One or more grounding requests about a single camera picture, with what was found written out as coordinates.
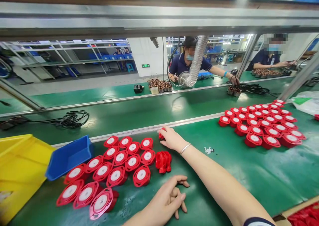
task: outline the silver bracelet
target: silver bracelet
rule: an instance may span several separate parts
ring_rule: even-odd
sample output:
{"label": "silver bracelet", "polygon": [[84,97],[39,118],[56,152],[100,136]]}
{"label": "silver bracelet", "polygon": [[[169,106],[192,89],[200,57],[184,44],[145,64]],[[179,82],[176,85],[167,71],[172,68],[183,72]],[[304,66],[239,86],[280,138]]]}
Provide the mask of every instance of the silver bracelet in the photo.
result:
{"label": "silver bracelet", "polygon": [[191,143],[188,143],[188,145],[185,146],[184,149],[182,149],[182,151],[180,152],[180,155],[182,155],[182,153],[183,153],[183,152],[187,149],[187,147],[190,146],[190,145],[191,145]]}

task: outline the blue plastic tray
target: blue plastic tray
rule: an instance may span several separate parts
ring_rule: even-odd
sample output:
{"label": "blue plastic tray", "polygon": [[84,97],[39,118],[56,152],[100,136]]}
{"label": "blue plastic tray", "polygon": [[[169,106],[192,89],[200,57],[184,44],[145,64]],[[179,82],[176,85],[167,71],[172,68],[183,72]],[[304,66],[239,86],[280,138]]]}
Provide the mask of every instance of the blue plastic tray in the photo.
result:
{"label": "blue plastic tray", "polygon": [[93,148],[89,136],[84,136],[53,151],[46,177],[50,181],[56,180],[79,164],[87,162],[92,158]]}

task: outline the navy polo shirt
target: navy polo shirt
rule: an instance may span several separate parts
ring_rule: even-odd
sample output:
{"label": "navy polo shirt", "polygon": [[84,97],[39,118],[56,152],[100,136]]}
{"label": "navy polo shirt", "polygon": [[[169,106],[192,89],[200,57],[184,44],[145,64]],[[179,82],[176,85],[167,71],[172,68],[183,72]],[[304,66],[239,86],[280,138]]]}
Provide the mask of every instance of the navy polo shirt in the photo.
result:
{"label": "navy polo shirt", "polygon": [[[190,66],[187,66],[184,60],[185,53],[175,56],[173,58],[172,65],[169,68],[169,73],[176,74],[179,76],[184,71],[189,71]],[[213,67],[206,59],[203,58],[202,65],[200,66],[201,70],[209,71]]]}
{"label": "navy polo shirt", "polygon": [[246,71],[254,69],[254,64],[260,63],[261,65],[275,65],[280,62],[280,54],[273,54],[269,57],[269,53],[265,49],[261,49],[250,62]]}

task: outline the red part in box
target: red part in box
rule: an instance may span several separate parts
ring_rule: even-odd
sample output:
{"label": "red part in box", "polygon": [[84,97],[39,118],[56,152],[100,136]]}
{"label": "red part in box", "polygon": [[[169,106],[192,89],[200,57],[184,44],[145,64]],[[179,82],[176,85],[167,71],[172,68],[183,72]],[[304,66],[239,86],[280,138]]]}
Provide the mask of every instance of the red part in box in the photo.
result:
{"label": "red part in box", "polygon": [[248,147],[254,148],[256,146],[260,146],[262,142],[263,141],[261,140],[261,138],[258,137],[257,135],[253,135],[253,134],[246,135],[245,144]]}
{"label": "red part in box", "polygon": [[106,160],[111,160],[119,151],[120,148],[118,146],[112,146],[103,154],[103,157]]}
{"label": "red part in box", "polygon": [[69,184],[60,194],[59,198],[56,201],[56,206],[63,206],[73,202],[78,194],[81,191],[81,188],[84,185],[84,180],[79,179],[71,184]]}
{"label": "red part in box", "polygon": [[85,172],[86,164],[80,164],[73,169],[66,175],[63,183],[70,184],[76,180],[82,179],[86,180],[89,177],[89,174]]}
{"label": "red part in box", "polygon": [[276,148],[280,147],[280,143],[276,138],[272,136],[264,135],[262,147],[264,147],[266,150],[270,150],[273,147],[276,147]]}
{"label": "red part in box", "polygon": [[111,162],[105,162],[101,164],[100,167],[96,171],[94,171],[93,179],[97,182],[106,181],[112,169],[113,165]]}
{"label": "red part in box", "polygon": [[90,219],[96,220],[102,214],[110,212],[114,208],[118,197],[119,193],[111,188],[102,190],[90,204]]}
{"label": "red part in box", "polygon": [[235,133],[239,136],[245,136],[248,133],[250,133],[250,129],[248,126],[246,125],[237,125],[236,129],[235,129]]}
{"label": "red part in box", "polygon": [[79,209],[88,206],[95,196],[99,194],[103,188],[98,182],[90,182],[82,187],[81,191],[78,192],[74,202],[73,209]]}

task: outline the pile of red parts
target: pile of red parts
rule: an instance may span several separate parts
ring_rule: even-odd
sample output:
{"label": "pile of red parts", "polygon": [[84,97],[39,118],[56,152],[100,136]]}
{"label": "pile of red parts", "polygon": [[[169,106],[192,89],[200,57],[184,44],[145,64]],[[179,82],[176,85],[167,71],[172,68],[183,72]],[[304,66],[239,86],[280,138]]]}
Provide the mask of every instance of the pile of red parts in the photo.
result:
{"label": "pile of red parts", "polygon": [[219,118],[218,124],[234,127],[237,135],[246,137],[248,147],[262,146],[269,150],[283,145],[292,148],[301,145],[306,137],[298,131],[297,119],[284,105],[284,101],[275,100],[269,105],[231,108]]}

